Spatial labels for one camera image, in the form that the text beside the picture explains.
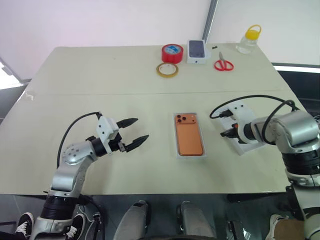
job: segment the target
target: plastic bottle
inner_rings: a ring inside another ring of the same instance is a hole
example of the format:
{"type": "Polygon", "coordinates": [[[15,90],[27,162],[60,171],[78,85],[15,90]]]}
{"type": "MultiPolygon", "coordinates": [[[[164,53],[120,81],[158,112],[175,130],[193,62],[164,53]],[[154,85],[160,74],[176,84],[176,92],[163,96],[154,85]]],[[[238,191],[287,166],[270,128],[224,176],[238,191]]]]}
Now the plastic bottle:
{"type": "Polygon", "coordinates": [[[236,49],[242,54],[251,53],[257,47],[257,42],[261,30],[261,26],[257,24],[249,27],[245,35],[242,37],[241,41],[236,45],[236,49]]]}

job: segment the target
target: white table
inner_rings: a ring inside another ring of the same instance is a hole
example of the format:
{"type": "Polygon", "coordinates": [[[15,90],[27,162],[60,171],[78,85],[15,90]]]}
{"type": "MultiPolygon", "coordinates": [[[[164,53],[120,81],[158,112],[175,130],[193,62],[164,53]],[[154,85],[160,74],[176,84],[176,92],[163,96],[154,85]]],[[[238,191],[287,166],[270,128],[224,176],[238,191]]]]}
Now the white table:
{"type": "MultiPolygon", "coordinates": [[[[56,48],[0,125],[0,193],[48,190],[62,135],[75,118],[93,111],[116,121],[139,118],[120,130],[127,144],[145,134],[150,137],[134,151],[115,152],[92,164],[84,194],[284,191],[289,183],[275,146],[239,156],[220,136],[219,121],[209,118],[217,105],[251,94],[293,99],[301,107],[262,51],[242,55],[233,44],[218,44],[206,65],[183,61],[174,78],[157,75],[160,52],[161,46],[56,48]],[[234,71],[212,68],[219,51],[234,63],[234,71]],[[177,112],[197,112],[207,158],[176,158],[177,112]]],[[[263,98],[245,102],[259,117],[279,104],[263,98]]],[[[94,116],[77,123],[65,145],[97,135],[96,124],[94,116]]]]}

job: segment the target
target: yellow bottle cap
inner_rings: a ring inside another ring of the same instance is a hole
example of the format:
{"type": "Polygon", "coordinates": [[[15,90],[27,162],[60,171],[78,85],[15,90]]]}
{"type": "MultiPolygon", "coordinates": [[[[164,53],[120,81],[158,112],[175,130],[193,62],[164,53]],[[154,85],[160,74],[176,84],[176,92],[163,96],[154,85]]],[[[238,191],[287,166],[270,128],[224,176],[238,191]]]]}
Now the yellow bottle cap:
{"type": "Polygon", "coordinates": [[[261,33],[261,26],[256,24],[256,25],[252,25],[251,27],[249,27],[249,29],[246,31],[245,33],[245,37],[247,39],[250,39],[250,40],[257,40],[259,38],[259,35],[261,33]],[[258,27],[259,28],[259,31],[257,30],[253,30],[254,27],[258,27]]]}

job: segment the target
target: red scissors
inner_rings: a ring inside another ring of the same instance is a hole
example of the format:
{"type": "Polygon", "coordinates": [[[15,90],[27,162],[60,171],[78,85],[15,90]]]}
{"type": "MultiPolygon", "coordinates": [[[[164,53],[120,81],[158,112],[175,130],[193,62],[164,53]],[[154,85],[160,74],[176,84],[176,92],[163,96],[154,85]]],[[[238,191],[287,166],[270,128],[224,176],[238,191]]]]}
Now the red scissors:
{"type": "Polygon", "coordinates": [[[217,69],[218,71],[231,71],[232,69],[234,69],[234,65],[231,62],[225,60],[221,52],[219,52],[219,57],[220,60],[214,63],[215,69],[217,69]]]}

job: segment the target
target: gray pants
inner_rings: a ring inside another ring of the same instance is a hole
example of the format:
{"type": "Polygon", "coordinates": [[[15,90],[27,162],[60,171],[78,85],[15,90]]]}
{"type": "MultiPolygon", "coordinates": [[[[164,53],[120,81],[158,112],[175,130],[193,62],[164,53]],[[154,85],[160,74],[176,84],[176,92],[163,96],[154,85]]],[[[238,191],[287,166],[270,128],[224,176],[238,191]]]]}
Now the gray pants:
{"type": "MultiPolygon", "coordinates": [[[[204,213],[194,203],[184,201],[181,204],[183,233],[185,235],[215,237],[204,213]]],[[[124,214],[113,240],[137,240],[146,232],[148,205],[145,201],[133,204],[124,214]]]]}

